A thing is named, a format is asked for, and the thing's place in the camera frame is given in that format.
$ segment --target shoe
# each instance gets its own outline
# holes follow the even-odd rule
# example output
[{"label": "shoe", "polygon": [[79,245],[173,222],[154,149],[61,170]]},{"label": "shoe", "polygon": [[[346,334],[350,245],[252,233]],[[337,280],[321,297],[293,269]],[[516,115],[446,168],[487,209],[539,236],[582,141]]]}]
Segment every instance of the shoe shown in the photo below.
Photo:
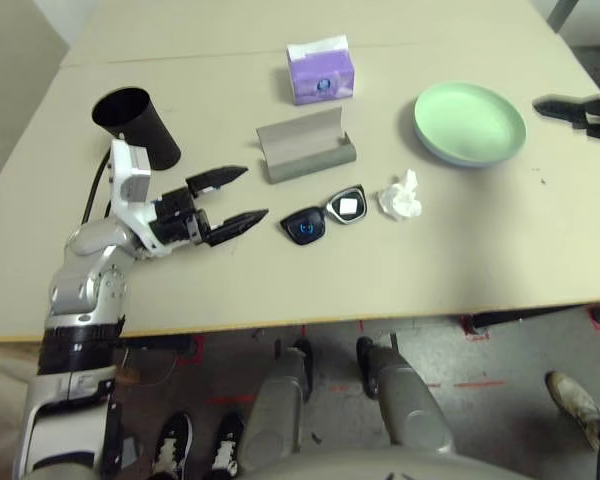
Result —
[{"label": "shoe", "polygon": [[564,373],[548,373],[545,383],[558,408],[578,422],[587,440],[597,451],[600,447],[600,409],[593,397]]},{"label": "shoe", "polygon": [[304,403],[307,403],[311,397],[311,393],[313,393],[313,348],[306,338],[296,340],[293,348],[297,348],[304,353],[304,373],[307,377],[307,396],[304,399]]},{"label": "shoe", "polygon": [[238,444],[244,430],[244,422],[235,412],[225,415],[218,427],[216,454],[211,471],[224,471],[229,477],[238,475]]},{"label": "shoe", "polygon": [[152,472],[165,472],[184,479],[184,467],[191,450],[193,427],[185,412],[175,413],[166,421],[158,437]]},{"label": "shoe", "polygon": [[362,388],[372,400],[378,398],[378,381],[371,375],[371,364],[369,363],[369,352],[373,348],[373,340],[369,337],[360,337],[356,342],[356,357],[358,367],[362,375]]}]

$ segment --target white shoelace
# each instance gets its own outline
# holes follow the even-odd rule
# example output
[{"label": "white shoelace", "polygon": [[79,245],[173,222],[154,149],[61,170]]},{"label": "white shoelace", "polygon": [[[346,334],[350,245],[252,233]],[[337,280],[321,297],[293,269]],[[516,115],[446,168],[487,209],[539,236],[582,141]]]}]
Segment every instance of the white shoelace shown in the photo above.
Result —
[{"label": "white shoelace", "polygon": [[238,464],[232,459],[236,442],[221,441],[211,470],[227,470],[232,477],[238,473]]},{"label": "white shoelace", "polygon": [[175,460],[175,456],[176,439],[165,438],[164,443],[160,447],[160,455],[158,455],[158,461],[153,466],[153,473],[174,472],[178,468],[178,463]]}]

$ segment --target black paper cup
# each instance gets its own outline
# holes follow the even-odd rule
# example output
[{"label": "black paper cup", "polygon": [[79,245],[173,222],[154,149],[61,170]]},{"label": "black paper cup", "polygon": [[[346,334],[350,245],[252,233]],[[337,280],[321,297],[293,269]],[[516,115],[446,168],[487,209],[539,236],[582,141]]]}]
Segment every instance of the black paper cup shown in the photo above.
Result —
[{"label": "black paper cup", "polygon": [[122,134],[129,145],[145,147],[153,170],[166,170],[180,160],[180,148],[141,88],[108,93],[93,107],[91,118],[114,137]]}]

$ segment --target sunglasses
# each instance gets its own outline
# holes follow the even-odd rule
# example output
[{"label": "sunglasses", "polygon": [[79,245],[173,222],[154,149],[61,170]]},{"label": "sunglasses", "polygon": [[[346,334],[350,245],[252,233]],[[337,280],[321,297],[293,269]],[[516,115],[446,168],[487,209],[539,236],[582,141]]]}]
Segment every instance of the sunglasses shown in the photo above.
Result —
[{"label": "sunglasses", "polygon": [[361,220],[367,214],[367,199],[362,185],[336,193],[326,207],[309,207],[289,215],[280,225],[298,245],[315,242],[325,232],[325,211],[345,225]]}]

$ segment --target tabletop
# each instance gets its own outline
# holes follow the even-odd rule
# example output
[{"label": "tabletop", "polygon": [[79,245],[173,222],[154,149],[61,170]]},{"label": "tabletop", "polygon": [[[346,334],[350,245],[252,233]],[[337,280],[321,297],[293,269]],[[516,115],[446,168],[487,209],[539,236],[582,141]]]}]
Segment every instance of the tabletop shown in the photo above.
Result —
[{"label": "tabletop", "polygon": [[486,26],[508,24],[521,36],[529,22],[547,30],[524,0],[106,0],[63,65],[283,52],[341,34],[352,47],[487,41]]},{"label": "tabletop", "polygon": [[[192,174],[237,164],[250,171],[198,206],[212,223],[270,210],[225,244],[139,262],[129,276],[126,335],[600,300],[600,141],[532,108],[546,94],[598,91],[528,6],[523,24],[502,15],[524,2],[475,3],[491,8],[489,21],[442,18],[447,29],[435,39],[351,47],[354,97],[304,107],[291,103],[282,51],[61,68],[0,176],[0,340],[43,333],[48,285],[110,141],[90,111],[124,85],[151,93],[183,152],[174,168],[152,175],[150,198]],[[452,80],[492,88],[519,108],[529,130],[520,154],[466,170],[424,149],[413,131],[414,102]],[[357,161],[269,184],[255,129],[335,106],[343,107]],[[395,222],[380,212],[375,192],[407,169],[418,175],[423,214]],[[370,205],[363,221],[328,221],[325,237],[306,247],[285,237],[282,218],[357,183]],[[103,182],[93,216],[106,201]]]}]

